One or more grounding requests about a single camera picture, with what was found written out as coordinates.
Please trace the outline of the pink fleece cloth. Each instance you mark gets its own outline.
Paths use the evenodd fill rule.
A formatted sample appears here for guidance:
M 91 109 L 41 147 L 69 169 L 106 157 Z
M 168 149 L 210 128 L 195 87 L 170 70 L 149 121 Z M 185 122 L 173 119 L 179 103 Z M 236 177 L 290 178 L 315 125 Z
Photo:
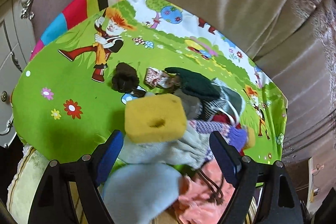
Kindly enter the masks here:
M 216 160 L 207 162 L 193 177 L 183 176 L 173 204 L 179 223 L 218 223 L 235 188 L 226 182 Z

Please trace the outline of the purple knitted sock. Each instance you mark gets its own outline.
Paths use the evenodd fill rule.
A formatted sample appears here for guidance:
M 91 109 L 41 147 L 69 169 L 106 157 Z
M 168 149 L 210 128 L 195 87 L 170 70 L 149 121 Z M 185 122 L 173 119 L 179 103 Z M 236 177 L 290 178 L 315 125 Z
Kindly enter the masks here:
M 232 125 L 221 122 L 205 122 L 200 120 L 189 120 L 188 124 L 199 134 L 209 136 L 210 133 L 218 131 L 223 139 L 231 146 L 241 152 L 248 140 L 246 130 L 235 128 Z

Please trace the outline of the light blue plush toy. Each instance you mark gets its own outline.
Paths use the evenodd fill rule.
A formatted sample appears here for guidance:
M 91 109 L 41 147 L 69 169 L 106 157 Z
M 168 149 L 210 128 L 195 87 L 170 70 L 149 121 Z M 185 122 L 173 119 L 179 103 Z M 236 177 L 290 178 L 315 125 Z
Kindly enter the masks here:
M 114 223 L 149 223 L 178 199 L 181 178 L 161 163 L 126 165 L 109 176 L 102 200 Z

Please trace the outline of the red crochet flower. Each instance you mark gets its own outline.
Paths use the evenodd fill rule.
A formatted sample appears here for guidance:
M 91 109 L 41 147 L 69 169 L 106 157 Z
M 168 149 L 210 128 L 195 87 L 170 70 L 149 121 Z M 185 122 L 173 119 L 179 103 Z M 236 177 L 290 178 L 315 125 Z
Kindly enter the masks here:
M 224 124 L 230 124 L 232 126 L 234 126 L 235 128 L 241 129 L 242 126 L 240 123 L 236 123 L 236 119 L 233 118 L 230 115 L 224 114 L 224 113 L 220 113 L 220 114 L 215 114 L 212 118 L 213 122 L 221 122 Z

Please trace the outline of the grey knitted cloth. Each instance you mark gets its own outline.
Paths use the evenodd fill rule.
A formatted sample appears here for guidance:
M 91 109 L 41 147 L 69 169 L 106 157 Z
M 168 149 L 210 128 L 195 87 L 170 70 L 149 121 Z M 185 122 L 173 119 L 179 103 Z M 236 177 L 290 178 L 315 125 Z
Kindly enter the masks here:
M 118 158 L 127 164 L 164 163 L 198 169 L 207 159 L 209 148 L 209 135 L 189 128 L 181 139 L 162 143 L 137 144 L 125 137 Z

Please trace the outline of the yellow sponge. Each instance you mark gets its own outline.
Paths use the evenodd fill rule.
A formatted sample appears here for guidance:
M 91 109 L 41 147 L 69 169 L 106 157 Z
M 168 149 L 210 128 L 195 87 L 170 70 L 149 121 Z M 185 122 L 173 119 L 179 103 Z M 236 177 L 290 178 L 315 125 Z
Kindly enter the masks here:
M 179 97 L 161 94 L 126 103 L 125 135 L 133 143 L 162 143 L 183 137 L 187 118 Z

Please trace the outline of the dark brown pompom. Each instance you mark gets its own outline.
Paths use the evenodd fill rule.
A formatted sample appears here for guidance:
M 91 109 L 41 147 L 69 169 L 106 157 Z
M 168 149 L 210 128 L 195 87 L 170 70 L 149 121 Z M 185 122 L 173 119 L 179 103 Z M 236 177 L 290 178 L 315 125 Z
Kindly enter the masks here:
M 127 63 L 118 63 L 112 77 L 112 89 L 119 93 L 131 93 L 137 98 L 145 96 L 146 91 L 139 90 L 137 71 Z

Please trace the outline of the dark green knitted item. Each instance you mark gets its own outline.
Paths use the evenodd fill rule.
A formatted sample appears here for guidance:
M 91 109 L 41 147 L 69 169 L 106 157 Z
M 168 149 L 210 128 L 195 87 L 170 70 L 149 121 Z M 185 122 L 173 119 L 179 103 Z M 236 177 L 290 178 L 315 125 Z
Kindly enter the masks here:
M 217 100 L 221 96 L 213 87 L 211 81 L 200 73 L 178 67 L 167 67 L 165 72 L 179 77 L 180 89 L 188 96 L 197 97 L 205 101 Z

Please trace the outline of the beige scouring sponge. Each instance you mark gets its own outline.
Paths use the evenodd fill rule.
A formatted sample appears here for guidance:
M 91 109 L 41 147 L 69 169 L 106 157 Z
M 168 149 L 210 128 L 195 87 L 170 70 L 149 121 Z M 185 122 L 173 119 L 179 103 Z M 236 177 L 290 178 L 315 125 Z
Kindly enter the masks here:
M 243 126 L 244 130 L 247 133 L 247 140 L 244 145 L 244 149 L 250 149 L 255 146 L 256 143 L 256 137 L 255 137 L 255 131 L 249 126 Z

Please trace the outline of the grey striped drawstring pouch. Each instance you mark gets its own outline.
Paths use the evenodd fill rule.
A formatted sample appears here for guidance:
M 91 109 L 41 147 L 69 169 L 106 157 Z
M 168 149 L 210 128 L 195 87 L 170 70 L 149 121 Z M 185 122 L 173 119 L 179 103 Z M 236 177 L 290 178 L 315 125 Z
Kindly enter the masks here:
M 187 119 L 211 121 L 216 114 L 226 114 L 229 124 L 238 125 L 240 115 L 245 109 L 245 101 L 242 96 L 218 78 L 211 80 L 211 83 L 220 93 L 217 100 L 200 100 L 197 97 L 186 95 L 181 89 L 175 91 L 174 95 L 181 99 Z

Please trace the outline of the white side table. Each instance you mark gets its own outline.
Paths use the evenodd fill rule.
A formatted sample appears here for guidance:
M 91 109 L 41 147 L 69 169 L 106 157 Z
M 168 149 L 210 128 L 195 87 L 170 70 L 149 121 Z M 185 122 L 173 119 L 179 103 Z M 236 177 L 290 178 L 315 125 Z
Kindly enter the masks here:
M 309 187 L 307 209 L 314 214 L 331 188 L 335 189 L 335 157 L 318 155 L 308 161 Z

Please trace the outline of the cartoon green bedsheet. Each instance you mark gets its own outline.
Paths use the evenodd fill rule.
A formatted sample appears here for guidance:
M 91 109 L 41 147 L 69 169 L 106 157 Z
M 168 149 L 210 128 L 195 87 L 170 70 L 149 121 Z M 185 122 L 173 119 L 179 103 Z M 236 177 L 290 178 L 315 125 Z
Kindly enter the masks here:
M 98 83 L 92 79 L 95 24 L 114 11 L 133 29 L 121 34 L 122 47 L 110 55 L 104 82 Z M 119 1 L 44 46 L 12 94 L 22 141 L 48 159 L 67 162 L 123 130 L 127 98 L 111 86 L 119 63 L 133 67 L 140 80 L 149 67 L 184 68 L 221 80 L 243 99 L 241 124 L 255 131 L 256 145 L 247 154 L 259 162 L 281 159 L 286 103 L 280 89 L 223 34 L 165 0 Z

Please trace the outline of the white ornate dresser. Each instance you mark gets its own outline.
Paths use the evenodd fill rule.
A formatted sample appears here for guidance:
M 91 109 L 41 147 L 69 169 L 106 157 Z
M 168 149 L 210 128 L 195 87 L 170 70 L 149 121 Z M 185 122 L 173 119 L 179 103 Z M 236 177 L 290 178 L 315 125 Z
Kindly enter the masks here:
M 36 45 L 32 20 L 34 0 L 1 0 L 1 147 L 15 138 L 11 93 Z

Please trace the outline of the beige pink curtain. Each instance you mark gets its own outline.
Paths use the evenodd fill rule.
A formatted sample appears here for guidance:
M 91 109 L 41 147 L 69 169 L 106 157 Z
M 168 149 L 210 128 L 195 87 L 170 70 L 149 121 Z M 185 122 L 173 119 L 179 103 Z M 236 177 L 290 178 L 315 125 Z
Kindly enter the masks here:
M 35 0 L 41 36 L 71 0 Z M 242 49 L 288 98 L 285 161 L 335 158 L 334 0 L 168 0 Z

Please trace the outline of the colourful striped blanket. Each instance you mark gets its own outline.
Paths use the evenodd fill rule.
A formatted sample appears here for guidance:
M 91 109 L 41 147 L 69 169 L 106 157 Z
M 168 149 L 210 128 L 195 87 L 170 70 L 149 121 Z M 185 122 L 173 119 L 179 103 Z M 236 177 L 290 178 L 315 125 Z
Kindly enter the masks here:
M 30 58 L 33 59 L 44 46 L 53 42 L 74 26 L 77 26 L 79 23 L 86 20 L 86 18 L 97 14 L 99 11 L 106 9 L 119 1 L 122 0 L 73 0 L 42 33 Z

